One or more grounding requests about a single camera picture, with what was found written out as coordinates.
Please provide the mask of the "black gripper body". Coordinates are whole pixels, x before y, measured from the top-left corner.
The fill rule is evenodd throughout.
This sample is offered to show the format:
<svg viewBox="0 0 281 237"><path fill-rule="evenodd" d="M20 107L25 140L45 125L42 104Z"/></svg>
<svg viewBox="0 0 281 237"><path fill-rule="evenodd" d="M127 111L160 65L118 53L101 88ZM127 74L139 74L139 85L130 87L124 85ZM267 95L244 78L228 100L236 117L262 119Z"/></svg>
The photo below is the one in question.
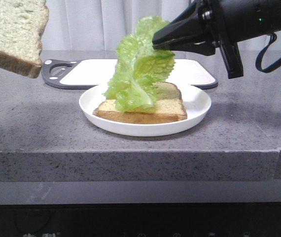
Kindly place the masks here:
<svg viewBox="0 0 281 237"><path fill-rule="evenodd" d="M219 0L203 0L199 6L202 26L211 38L211 45L219 48L229 79L244 75L243 65L236 42L232 42L226 29L224 12Z"/></svg>

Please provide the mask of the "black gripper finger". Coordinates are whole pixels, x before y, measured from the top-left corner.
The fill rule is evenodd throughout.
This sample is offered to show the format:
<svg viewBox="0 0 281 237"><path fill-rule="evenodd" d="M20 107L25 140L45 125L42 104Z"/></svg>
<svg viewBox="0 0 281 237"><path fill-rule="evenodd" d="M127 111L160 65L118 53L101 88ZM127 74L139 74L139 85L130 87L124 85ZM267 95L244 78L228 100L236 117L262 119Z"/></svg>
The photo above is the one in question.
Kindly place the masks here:
<svg viewBox="0 0 281 237"><path fill-rule="evenodd" d="M176 19L154 33L154 46L172 46L196 40L204 33L201 17L205 7L203 0L194 0Z"/></svg>
<svg viewBox="0 0 281 237"><path fill-rule="evenodd" d="M169 49L171 51L184 51L202 54L205 56L211 56L215 54L215 48L208 41L202 42L185 42L185 43L159 43L153 44L154 49Z"/></svg>

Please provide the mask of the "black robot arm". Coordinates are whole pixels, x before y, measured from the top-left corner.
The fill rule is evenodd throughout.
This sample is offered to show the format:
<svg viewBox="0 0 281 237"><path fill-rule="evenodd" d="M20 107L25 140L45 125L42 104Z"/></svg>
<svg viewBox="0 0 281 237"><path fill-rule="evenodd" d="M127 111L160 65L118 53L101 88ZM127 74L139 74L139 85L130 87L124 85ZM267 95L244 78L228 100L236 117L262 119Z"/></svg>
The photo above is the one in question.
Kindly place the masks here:
<svg viewBox="0 0 281 237"><path fill-rule="evenodd" d="M210 56L220 49L228 78L244 75L238 42L281 31L281 0L194 0L175 20L157 31L154 49Z"/></svg>

